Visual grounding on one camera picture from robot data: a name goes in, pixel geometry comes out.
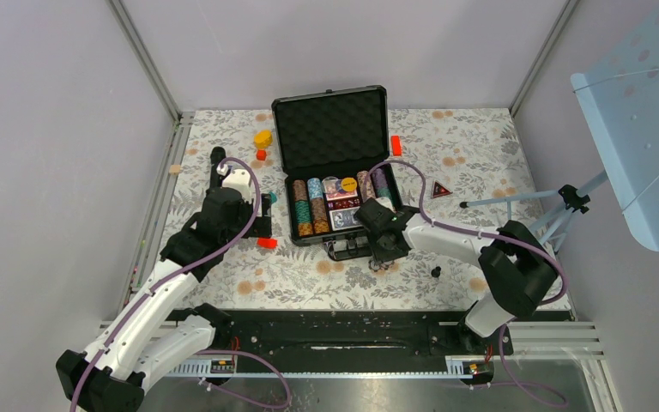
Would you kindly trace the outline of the blue playing card deck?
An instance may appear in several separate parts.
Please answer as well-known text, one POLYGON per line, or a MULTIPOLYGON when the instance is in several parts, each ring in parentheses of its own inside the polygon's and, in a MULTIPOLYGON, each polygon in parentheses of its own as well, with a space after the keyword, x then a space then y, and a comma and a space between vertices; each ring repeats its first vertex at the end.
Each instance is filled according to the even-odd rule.
POLYGON ((333 231, 360 227, 360 221, 355 217, 359 207, 335 209, 329 212, 329 221, 333 231))

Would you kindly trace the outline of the clear plastic disc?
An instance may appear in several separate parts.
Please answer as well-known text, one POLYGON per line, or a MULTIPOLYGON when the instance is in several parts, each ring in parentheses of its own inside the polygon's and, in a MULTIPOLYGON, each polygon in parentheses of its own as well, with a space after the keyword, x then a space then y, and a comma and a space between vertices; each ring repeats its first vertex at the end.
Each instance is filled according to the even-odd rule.
POLYGON ((338 192, 335 188, 335 182, 338 180, 336 177, 327 177, 322 180, 323 192, 327 198, 336 198, 338 192))

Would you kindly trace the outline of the black poker chip case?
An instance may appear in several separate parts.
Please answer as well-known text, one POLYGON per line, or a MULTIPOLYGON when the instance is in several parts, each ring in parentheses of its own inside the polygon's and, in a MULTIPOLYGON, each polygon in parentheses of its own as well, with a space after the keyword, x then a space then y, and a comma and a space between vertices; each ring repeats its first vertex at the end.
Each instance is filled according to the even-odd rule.
POLYGON ((271 104, 285 173, 290 239, 296 246, 322 245, 335 261, 371 256, 363 227, 331 228, 326 233, 299 231, 299 211, 293 184, 297 180, 356 177, 380 165, 390 199, 402 199, 391 166, 387 91, 380 85, 327 90, 281 97, 271 104))

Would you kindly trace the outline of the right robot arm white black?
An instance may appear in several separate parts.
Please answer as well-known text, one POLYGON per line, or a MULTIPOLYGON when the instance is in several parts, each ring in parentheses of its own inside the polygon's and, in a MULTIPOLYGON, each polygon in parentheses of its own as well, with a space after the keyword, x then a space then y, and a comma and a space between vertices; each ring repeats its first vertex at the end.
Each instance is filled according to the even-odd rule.
POLYGON ((354 216, 379 264, 429 251, 481 270, 489 291, 468 309, 457 332, 459 345, 471 354, 486 348, 503 324, 533 314, 560 276, 559 266, 519 221, 497 229, 456 226, 418 208, 389 209, 376 199, 354 216))

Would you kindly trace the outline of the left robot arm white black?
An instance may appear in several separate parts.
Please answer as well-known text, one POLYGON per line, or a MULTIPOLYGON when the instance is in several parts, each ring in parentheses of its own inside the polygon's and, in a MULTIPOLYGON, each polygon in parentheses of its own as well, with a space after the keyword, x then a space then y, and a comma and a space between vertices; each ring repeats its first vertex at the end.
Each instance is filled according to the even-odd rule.
POLYGON ((148 390, 193 354, 220 353, 234 342, 232 318, 210 304, 154 340, 176 305, 240 239, 271 233, 268 194, 212 187, 200 211, 173 234, 134 298, 81 352, 65 350, 56 369, 70 410, 136 411, 148 390))

